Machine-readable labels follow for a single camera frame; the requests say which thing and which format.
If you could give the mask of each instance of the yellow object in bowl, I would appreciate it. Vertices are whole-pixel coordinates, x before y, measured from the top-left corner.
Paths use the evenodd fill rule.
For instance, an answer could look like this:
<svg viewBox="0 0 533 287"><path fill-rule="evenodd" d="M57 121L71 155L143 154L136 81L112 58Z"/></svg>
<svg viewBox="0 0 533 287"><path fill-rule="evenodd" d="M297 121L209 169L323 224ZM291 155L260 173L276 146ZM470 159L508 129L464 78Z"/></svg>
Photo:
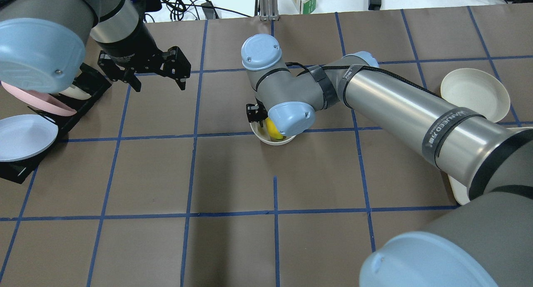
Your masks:
<svg viewBox="0 0 533 287"><path fill-rule="evenodd" d="M281 135L279 133L278 129L276 128L276 125L274 125L274 122L269 117L266 118L265 124L266 130L268 131L268 135L270 135L272 139L282 140L285 137L284 135Z"/></svg>

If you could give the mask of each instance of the robotic arm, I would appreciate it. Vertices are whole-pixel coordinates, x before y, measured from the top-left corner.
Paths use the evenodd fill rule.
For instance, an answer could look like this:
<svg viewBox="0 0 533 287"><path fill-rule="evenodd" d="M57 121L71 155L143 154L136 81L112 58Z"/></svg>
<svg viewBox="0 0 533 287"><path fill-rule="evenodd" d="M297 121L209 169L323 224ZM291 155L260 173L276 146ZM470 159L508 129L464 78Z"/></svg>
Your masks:
<svg viewBox="0 0 533 287"><path fill-rule="evenodd" d="M362 287L531 286L533 130L514 132L379 69L367 52L309 67L294 78L277 40L246 40L242 63L258 105L282 135L297 135L338 101L402 140L468 187L472 202L373 253Z"/></svg>
<svg viewBox="0 0 533 287"><path fill-rule="evenodd" d="M179 47L159 50L129 0L0 0L0 80L22 89L65 90L91 36L110 80L135 91L135 73L154 72L185 89L191 65Z"/></svg>

